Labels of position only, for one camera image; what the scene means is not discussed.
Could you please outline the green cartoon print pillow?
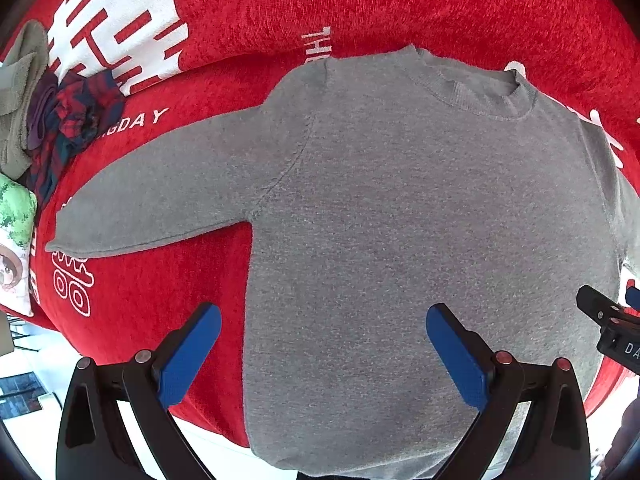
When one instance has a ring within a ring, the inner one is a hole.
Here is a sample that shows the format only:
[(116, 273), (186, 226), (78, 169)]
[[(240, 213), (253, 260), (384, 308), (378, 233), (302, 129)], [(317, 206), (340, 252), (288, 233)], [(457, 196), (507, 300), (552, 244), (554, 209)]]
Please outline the green cartoon print pillow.
[(1, 175), (0, 185), (1, 304), (31, 318), (29, 254), (37, 209), (35, 195)]

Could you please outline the grey-green folded cloth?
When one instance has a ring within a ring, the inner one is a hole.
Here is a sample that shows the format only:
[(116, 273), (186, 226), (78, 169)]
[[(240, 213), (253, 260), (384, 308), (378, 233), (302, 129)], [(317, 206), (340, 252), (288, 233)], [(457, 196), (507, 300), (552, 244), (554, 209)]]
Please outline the grey-green folded cloth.
[(31, 20), (23, 25), (1, 65), (1, 172), (18, 180), (30, 167), (27, 111), (32, 94), (49, 66), (47, 31)]

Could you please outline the red navy plaid garment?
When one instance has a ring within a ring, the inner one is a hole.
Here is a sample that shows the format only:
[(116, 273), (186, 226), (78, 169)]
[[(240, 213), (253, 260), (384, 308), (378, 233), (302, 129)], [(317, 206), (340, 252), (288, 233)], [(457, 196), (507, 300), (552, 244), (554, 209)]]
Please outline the red navy plaid garment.
[(39, 209), (50, 202), (72, 159), (122, 118), (125, 96), (110, 70), (89, 77), (46, 70), (27, 111), (26, 186)]

